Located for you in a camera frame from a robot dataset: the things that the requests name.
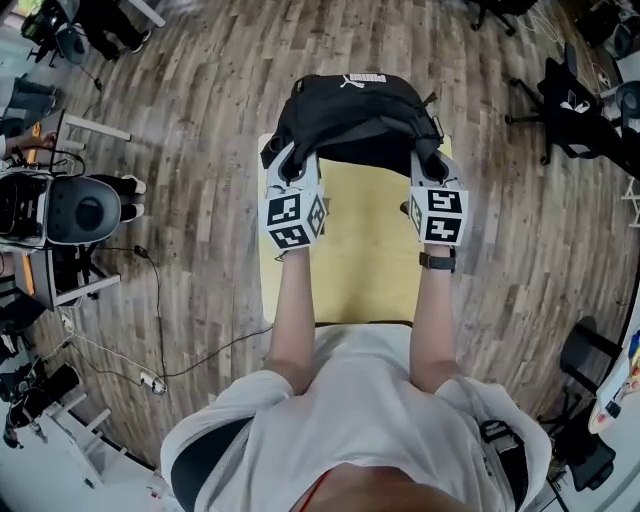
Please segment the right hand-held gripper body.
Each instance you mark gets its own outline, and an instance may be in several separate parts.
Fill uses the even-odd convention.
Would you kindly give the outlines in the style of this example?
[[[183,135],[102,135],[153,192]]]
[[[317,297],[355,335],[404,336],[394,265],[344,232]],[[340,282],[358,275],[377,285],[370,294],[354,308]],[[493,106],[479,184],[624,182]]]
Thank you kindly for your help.
[[[408,216],[418,239],[424,244],[460,246],[469,213],[469,192],[462,188],[460,169],[441,151],[429,161],[445,174],[442,180],[430,175],[416,151],[411,152]]]

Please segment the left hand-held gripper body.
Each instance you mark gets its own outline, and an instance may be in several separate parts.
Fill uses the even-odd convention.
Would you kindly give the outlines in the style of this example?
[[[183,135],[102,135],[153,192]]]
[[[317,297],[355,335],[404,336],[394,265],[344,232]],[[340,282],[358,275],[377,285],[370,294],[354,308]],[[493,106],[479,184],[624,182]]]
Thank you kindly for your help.
[[[316,153],[306,158],[295,179],[285,178],[284,166],[293,161],[294,151],[290,142],[268,166],[264,198],[259,200],[260,228],[279,250],[314,245],[328,216]]]

